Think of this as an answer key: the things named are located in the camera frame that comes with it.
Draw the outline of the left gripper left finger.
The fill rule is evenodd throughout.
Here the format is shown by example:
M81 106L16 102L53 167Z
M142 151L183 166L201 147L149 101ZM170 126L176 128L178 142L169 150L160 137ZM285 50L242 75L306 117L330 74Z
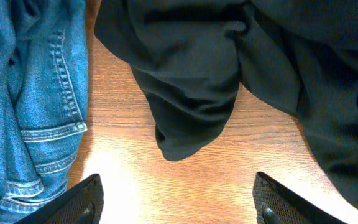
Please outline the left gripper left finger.
M15 224L99 224L104 205L99 174L92 174Z

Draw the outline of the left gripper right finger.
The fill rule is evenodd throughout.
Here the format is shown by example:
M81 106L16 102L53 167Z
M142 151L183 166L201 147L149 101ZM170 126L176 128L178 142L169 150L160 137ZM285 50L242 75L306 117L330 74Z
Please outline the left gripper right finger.
M252 196L258 224L344 224L263 172L255 175Z

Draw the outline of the black t-shirt with logo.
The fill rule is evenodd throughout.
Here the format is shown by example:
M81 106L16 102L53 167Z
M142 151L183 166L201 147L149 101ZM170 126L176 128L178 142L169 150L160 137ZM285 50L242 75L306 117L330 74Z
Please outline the black t-shirt with logo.
M358 209L358 1L103 1L95 35L130 65L167 160L215 140L244 85L298 119Z

